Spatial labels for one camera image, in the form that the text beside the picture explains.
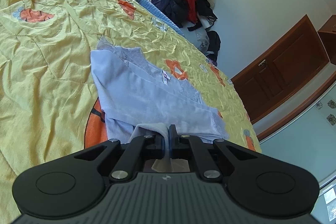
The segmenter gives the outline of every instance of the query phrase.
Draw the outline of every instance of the wooden cabinet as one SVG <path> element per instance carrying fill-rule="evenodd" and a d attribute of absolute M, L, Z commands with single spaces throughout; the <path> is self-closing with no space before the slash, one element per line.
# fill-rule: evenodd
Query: wooden cabinet
<path fill-rule="evenodd" d="M 328 62 L 321 40 L 305 15 L 232 82 L 255 123 L 295 94 Z"/>
<path fill-rule="evenodd" d="M 330 58 L 330 62 L 336 65 L 336 15 L 329 18 L 318 33 Z"/>

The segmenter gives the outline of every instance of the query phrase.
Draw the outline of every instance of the folded clothes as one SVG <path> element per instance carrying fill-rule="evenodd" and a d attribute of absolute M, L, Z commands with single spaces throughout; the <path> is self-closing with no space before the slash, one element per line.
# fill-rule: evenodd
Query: folded clothes
<path fill-rule="evenodd" d="M 129 133 L 128 136 L 115 135 L 116 121 L 119 125 L 122 122 L 132 126 L 141 123 L 164 123 L 167 128 L 175 124 L 180 134 L 197 135 L 205 142 L 228 138 L 225 124 L 217 112 L 214 113 L 213 108 L 178 96 L 173 89 L 168 92 L 152 76 L 135 67 L 111 51 L 91 52 L 91 72 L 101 108 L 105 112 L 109 138 L 122 139 L 122 143 L 130 140 Z"/>

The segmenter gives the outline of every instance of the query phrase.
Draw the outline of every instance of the bed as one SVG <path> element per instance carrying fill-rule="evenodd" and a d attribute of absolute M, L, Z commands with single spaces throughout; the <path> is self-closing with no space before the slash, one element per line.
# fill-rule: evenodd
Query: bed
<path fill-rule="evenodd" d="M 19 215 L 11 194 L 18 174 L 106 139 L 90 69 L 90 51 L 102 36 L 141 47 L 149 62 L 188 79 L 218 109 L 229 140 L 261 152 L 228 78 L 150 5 L 152 13 L 134 0 L 1 0 L 0 6 L 1 223 Z M 176 67 L 182 74 L 174 74 Z"/>

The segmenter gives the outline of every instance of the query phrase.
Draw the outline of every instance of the orange flower pattern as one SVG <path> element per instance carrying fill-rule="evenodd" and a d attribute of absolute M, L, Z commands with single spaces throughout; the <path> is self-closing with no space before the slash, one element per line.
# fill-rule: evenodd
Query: orange flower pattern
<path fill-rule="evenodd" d="M 220 82 L 223 86 L 225 86 L 222 77 L 219 75 L 219 70 L 218 70 L 214 65 L 212 65 L 212 64 L 209 64 L 209 66 L 210 66 L 210 69 L 213 71 L 213 73 L 216 75 L 216 77 L 217 77 L 217 79 L 219 80 L 219 82 Z"/>
<path fill-rule="evenodd" d="M 84 148 L 107 141 L 105 113 L 101 110 L 99 99 L 95 102 L 86 123 Z"/>
<path fill-rule="evenodd" d="M 250 131 L 247 130 L 247 129 L 245 129 L 245 130 L 244 130 L 244 135 L 245 135 L 245 138 L 246 138 L 247 147 L 248 147 L 250 150 L 255 151 L 254 143 L 253 143 L 253 140 L 252 140 L 252 138 L 251 138 Z"/>
<path fill-rule="evenodd" d="M 118 4 L 124 10 L 124 12 L 128 15 L 128 17 L 131 20 L 134 20 L 134 12 L 135 12 L 136 8 L 132 5 L 132 3 L 129 3 L 129 2 L 124 1 L 124 0 L 118 0 Z"/>
<path fill-rule="evenodd" d="M 178 61 L 166 59 L 166 64 L 170 68 L 170 73 L 177 79 L 188 79 L 188 74 L 181 69 L 181 65 Z"/>
<path fill-rule="evenodd" d="M 18 10 L 13 13 L 13 16 L 16 17 L 18 20 L 36 23 L 52 19 L 55 15 L 48 14 L 42 11 L 34 11 L 30 8 L 24 9 L 23 7 L 19 7 Z"/>

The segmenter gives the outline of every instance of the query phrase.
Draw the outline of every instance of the metal screw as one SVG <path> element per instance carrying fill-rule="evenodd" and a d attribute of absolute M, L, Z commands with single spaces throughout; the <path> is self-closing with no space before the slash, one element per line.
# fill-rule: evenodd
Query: metal screw
<path fill-rule="evenodd" d="M 221 175 L 221 173 L 216 170 L 207 170 L 203 175 L 208 179 L 216 179 Z"/>
<path fill-rule="evenodd" d="M 126 171 L 123 171 L 123 170 L 118 170 L 118 171 L 114 171 L 111 174 L 111 176 L 114 179 L 124 179 L 128 176 L 128 173 Z"/>

